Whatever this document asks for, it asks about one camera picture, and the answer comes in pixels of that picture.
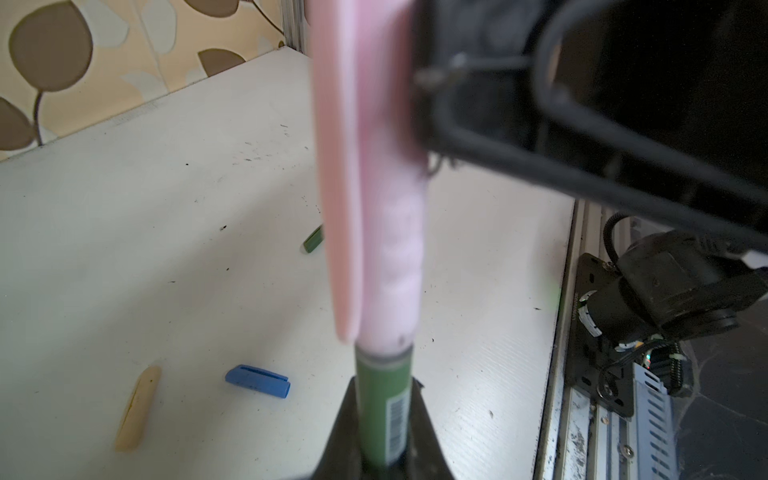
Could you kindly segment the pink pen cap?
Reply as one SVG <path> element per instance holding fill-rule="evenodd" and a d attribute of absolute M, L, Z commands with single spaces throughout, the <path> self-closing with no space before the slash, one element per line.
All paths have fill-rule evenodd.
<path fill-rule="evenodd" d="M 419 322 L 428 155 L 411 131 L 413 3 L 313 1 L 312 97 L 336 332 L 377 357 Z"/>

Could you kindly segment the green pen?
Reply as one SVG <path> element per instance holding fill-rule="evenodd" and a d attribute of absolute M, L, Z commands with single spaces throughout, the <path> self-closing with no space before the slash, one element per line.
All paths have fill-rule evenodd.
<path fill-rule="evenodd" d="M 412 354 L 376 356 L 355 349 L 359 438 L 364 459 L 386 469 L 405 452 L 412 390 Z"/>

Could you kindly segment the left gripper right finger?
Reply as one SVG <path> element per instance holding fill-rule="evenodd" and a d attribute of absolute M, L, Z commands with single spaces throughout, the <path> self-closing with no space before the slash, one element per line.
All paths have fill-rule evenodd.
<path fill-rule="evenodd" d="M 453 480 L 422 396 L 424 385 L 412 379 L 405 478 Z"/>

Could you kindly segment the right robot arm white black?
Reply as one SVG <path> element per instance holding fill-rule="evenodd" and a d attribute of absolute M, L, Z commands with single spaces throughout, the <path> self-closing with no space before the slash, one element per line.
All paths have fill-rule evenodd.
<path fill-rule="evenodd" d="M 617 343 L 736 326 L 767 291 L 763 1 L 419 1 L 428 149 L 667 227 L 582 310 Z"/>

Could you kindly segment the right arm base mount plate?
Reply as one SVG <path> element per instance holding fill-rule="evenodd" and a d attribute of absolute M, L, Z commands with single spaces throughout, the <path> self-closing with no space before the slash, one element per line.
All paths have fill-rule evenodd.
<path fill-rule="evenodd" d="M 625 304 L 619 280 L 607 264 L 589 253 L 577 261 L 565 382 L 611 412 L 634 415 L 634 378 L 628 364 L 614 364 Z"/>

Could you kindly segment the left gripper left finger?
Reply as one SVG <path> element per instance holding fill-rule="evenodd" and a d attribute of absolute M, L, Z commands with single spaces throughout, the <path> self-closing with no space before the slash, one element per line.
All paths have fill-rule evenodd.
<path fill-rule="evenodd" d="M 363 474 L 356 378 L 352 377 L 312 480 L 358 480 Z"/>

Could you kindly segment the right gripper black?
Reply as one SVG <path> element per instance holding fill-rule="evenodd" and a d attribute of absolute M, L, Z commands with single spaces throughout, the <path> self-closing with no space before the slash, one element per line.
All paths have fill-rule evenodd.
<path fill-rule="evenodd" d="M 767 248 L 763 1 L 418 1 L 430 151 Z"/>

